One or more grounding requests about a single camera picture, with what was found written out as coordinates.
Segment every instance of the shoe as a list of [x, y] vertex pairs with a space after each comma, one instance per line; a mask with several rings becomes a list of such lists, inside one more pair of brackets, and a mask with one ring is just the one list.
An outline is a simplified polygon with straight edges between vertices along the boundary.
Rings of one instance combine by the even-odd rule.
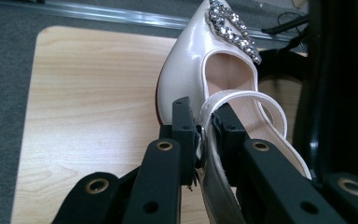
[[156, 109], [161, 124], [172, 124], [171, 104], [183, 96], [189, 96], [190, 107], [198, 113], [203, 102], [220, 89], [257, 91], [257, 71], [247, 53], [255, 62], [261, 61], [245, 25], [232, 11], [231, 17], [241, 28], [238, 35], [233, 32], [238, 28], [228, 22], [225, 26], [224, 19], [214, 19], [217, 25], [210, 20], [229, 12], [225, 1], [205, 0], [178, 37], [158, 79]]
[[[158, 78], [156, 110], [160, 124], [172, 124], [172, 102], [188, 96], [194, 119], [205, 130], [206, 152], [199, 149], [198, 157], [205, 157], [207, 162], [198, 174], [212, 223], [244, 222], [210, 128], [212, 113], [226, 102], [251, 138], [270, 141], [310, 178], [307, 165], [285, 140], [287, 124], [281, 107], [257, 91], [254, 63], [261, 63], [261, 59], [253, 44], [243, 22], [224, 0], [205, 0], [178, 37]], [[260, 103], [269, 111], [272, 122]]]

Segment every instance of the gray carpet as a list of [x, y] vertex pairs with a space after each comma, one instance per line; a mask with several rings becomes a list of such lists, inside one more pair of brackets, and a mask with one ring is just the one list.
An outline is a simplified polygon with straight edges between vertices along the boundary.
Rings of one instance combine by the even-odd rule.
[[[200, 3], [188, 0], [72, 1], [185, 18], [190, 18]], [[260, 7], [251, 0], [231, 2], [231, 7], [240, 13], [249, 27], [254, 28], [275, 26], [283, 12], [297, 12], [268, 4]], [[23, 13], [0, 7], [0, 223], [10, 222], [36, 37], [41, 30], [52, 25], [167, 37], [180, 34], [179, 30], [173, 29]], [[286, 45], [284, 42], [267, 40], [256, 40], [256, 43], [265, 49]]]

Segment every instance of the high heel shoe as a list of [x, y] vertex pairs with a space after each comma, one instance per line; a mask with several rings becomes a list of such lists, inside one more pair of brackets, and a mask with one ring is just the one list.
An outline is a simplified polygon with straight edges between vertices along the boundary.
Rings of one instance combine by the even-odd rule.
[[251, 57], [261, 62], [238, 15], [225, 1], [205, 0], [161, 70], [156, 94], [160, 123], [172, 123], [171, 103], [183, 96], [190, 97], [190, 107], [198, 113], [203, 102], [219, 88], [257, 91], [257, 71]]
[[[287, 125], [281, 107], [257, 91], [254, 63], [260, 62], [238, 15], [223, 0], [205, 0], [178, 37], [158, 79], [156, 110], [160, 123], [171, 124], [172, 102], [188, 96], [195, 121], [205, 129], [205, 152], [200, 153], [199, 148], [198, 156], [207, 162], [198, 174], [212, 223], [244, 222], [210, 128], [212, 113], [223, 103], [230, 103], [251, 138], [270, 141], [310, 178], [307, 165], [285, 140]], [[272, 122], [260, 103], [269, 111]]]

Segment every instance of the shoe strap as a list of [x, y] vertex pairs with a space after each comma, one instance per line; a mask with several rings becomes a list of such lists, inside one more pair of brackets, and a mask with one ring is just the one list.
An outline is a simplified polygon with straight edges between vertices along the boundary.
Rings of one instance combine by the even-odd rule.
[[[283, 138], [286, 138], [287, 120], [286, 116], [284, 115], [283, 109], [274, 99], [259, 91], [227, 90], [219, 91], [210, 96], [204, 102], [200, 111], [200, 125], [204, 127], [206, 133], [208, 132], [208, 129], [211, 125], [212, 113], [223, 104], [239, 97], [250, 97], [257, 100], [260, 112], [263, 114], [265, 121], [274, 126], [277, 131], [281, 133]], [[263, 107], [261, 107], [261, 105], [263, 105], [272, 116], [272, 122], [265, 114], [264, 109]]]

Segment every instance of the rhinestone buckle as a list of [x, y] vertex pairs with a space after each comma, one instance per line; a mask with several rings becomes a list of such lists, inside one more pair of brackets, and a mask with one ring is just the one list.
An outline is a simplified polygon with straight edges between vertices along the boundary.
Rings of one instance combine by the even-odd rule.
[[[207, 17], [209, 17], [208, 19], [212, 23], [216, 34], [246, 53], [254, 63], [261, 64], [261, 57], [254, 46], [255, 42], [249, 36], [246, 25], [240, 20], [239, 15], [233, 12], [231, 8], [224, 7], [223, 3], [218, 0], [210, 0], [210, 4]], [[241, 34], [237, 35], [232, 28], [227, 27], [226, 20], [237, 28]]]

